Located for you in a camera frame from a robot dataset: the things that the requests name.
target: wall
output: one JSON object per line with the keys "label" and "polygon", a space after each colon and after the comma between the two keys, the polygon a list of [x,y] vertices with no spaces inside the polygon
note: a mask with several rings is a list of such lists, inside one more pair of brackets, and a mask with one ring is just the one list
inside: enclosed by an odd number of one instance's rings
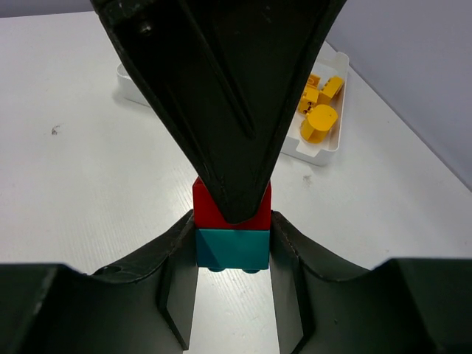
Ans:
{"label": "wall", "polygon": [[0,17],[77,13],[92,10],[89,0],[0,0]]}
{"label": "wall", "polygon": [[328,42],[472,187],[472,1],[347,0]]}

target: white table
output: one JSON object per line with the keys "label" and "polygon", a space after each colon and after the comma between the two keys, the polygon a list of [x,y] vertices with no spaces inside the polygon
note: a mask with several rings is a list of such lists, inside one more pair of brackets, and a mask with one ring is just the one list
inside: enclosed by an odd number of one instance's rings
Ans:
{"label": "white table", "polygon": [[[95,14],[2,18],[0,48],[0,262],[93,272],[191,208],[195,171],[120,97]],[[280,156],[273,209],[364,267],[472,257],[471,193],[353,70],[348,85],[341,150],[327,167]],[[269,272],[200,270],[188,353],[277,348]]]}

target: red block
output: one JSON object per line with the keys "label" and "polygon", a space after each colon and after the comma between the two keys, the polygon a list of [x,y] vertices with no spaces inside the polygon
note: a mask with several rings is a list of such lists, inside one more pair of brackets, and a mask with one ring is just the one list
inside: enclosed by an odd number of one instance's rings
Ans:
{"label": "red block", "polygon": [[227,223],[200,177],[192,186],[193,219],[198,229],[269,230],[271,228],[271,195],[269,183],[257,214],[243,223]]}

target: black plastic part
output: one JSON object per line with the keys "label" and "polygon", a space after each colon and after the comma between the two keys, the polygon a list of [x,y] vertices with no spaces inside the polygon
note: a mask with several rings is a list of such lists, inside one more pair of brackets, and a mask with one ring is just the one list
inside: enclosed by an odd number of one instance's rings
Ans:
{"label": "black plastic part", "polygon": [[182,354],[197,276],[192,212],[93,276],[1,265],[0,353]]}
{"label": "black plastic part", "polygon": [[229,223],[257,212],[345,0],[91,0]]}
{"label": "black plastic part", "polygon": [[368,271],[272,215],[280,354],[472,353],[472,260],[389,260]]}

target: white tray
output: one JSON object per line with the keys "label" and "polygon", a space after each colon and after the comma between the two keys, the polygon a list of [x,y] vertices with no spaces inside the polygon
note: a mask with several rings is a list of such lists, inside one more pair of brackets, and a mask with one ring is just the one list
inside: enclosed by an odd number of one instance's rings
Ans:
{"label": "white tray", "polygon": [[330,161],[333,154],[339,148],[348,68],[349,57],[341,52],[337,52],[332,60],[325,58],[318,58],[316,60],[311,72],[320,76],[320,87],[323,86],[330,77],[335,75],[344,80],[341,91],[330,104],[336,109],[336,112],[338,112],[338,120],[322,142],[319,144],[310,144],[306,142],[300,134],[300,125],[303,122],[304,115],[297,111],[288,129],[287,137],[282,146],[282,153],[318,166],[323,166]]}

